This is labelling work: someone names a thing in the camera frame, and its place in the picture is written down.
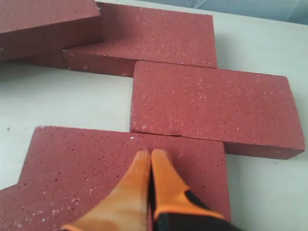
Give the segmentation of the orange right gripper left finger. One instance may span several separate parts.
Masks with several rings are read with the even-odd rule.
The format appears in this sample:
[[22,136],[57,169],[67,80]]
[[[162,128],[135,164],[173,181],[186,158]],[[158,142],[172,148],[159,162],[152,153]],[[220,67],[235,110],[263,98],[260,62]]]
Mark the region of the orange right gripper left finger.
[[63,225],[61,230],[147,230],[150,171],[149,152],[138,151],[129,169],[111,193],[83,217]]

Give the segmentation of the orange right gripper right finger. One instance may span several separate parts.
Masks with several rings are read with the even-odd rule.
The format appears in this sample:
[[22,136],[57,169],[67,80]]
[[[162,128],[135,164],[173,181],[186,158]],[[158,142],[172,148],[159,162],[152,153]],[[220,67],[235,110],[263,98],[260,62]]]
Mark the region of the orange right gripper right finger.
[[216,231],[225,218],[202,204],[174,168],[169,153],[151,153],[156,231]]

